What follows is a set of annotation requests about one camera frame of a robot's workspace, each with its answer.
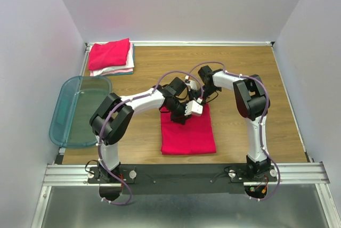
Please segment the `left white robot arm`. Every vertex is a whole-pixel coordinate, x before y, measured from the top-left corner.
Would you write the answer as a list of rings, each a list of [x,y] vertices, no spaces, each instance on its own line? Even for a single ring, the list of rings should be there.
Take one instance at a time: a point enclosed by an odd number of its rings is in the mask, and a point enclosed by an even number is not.
[[[184,125],[191,117],[186,113],[188,102],[180,98],[188,85],[174,78],[164,86],[156,85],[149,90],[130,96],[109,94],[90,119],[90,126],[97,139],[98,169],[107,183],[120,178],[118,142],[124,136],[134,115],[151,109],[165,109],[172,122]]]

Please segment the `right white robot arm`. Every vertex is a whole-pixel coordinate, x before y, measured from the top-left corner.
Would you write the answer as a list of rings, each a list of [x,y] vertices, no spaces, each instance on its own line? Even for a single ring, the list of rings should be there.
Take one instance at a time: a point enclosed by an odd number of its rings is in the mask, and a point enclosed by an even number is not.
[[[223,88],[234,92],[237,110],[247,125],[249,147],[245,174],[251,181],[259,180],[271,168],[266,145],[266,115],[270,98],[260,76],[237,75],[224,69],[212,70],[210,66],[201,67],[198,75],[204,84],[204,102]]]

